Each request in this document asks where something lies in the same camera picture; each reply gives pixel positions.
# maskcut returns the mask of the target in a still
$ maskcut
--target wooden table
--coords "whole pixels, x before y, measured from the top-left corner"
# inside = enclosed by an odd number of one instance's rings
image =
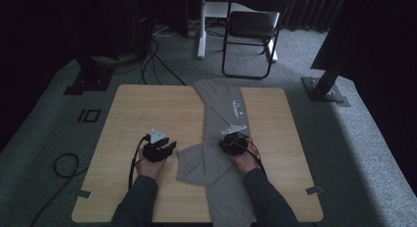
[[[268,178],[287,199],[300,222],[320,221],[313,180],[285,93],[280,88],[242,87],[251,134]],[[82,190],[73,220],[110,222],[128,190],[131,159],[152,128],[177,141],[177,151],[203,141],[204,104],[192,86],[121,85],[116,93]],[[205,187],[175,179],[178,156],[167,159],[157,180],[154,222],[211,222]]]

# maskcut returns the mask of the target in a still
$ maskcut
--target gray fabric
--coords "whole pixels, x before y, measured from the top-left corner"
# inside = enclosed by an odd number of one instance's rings
[[[218,146],[221,131],[231,125],[250,136],[248,116],[239,87],[216,85],[210,80],[194,83],[205,103],[204,142],[178,152],[177,179],[206,185],[208,206],[214,226],[250,226],[251,201],[242,183],[242,175],[231,157]]]

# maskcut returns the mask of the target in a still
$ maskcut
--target metal chair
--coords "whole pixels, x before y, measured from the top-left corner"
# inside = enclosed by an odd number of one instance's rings
[[[268,76],[278,39],[280,21],[289,3],[290,0],[228,0],[226,28],[223,39],[223,59],[221,63],[221,71],[226,77],[260,80]],[[233,11],[233,4],[240,4],[257,12]],[[277,20],[272,13],[279,14]],[[229,42],[229,34],[237,38],[260,39],[263,44]],[[273,40],[273,45],[268,58],[268,70],[263,76],[233,75],[225,72],[224,63],[227,44],[263,46],[264,50],[261,54],[264,54],[271,40]]]

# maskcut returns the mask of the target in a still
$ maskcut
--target black curtain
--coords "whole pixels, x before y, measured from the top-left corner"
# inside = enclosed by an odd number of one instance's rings
[[[352,80],[417,193],[417,0],[346,0],[312,69]]]

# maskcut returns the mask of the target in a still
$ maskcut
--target black sleeve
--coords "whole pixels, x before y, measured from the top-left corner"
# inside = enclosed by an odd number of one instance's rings
[[[111,226],[150,226],[156,193],[157,184],[153,178],[138,176],[132,189],[117,206]]]
[[[243,183],[261,226],[299,226],[291,207],[261,169],[246,173]]]

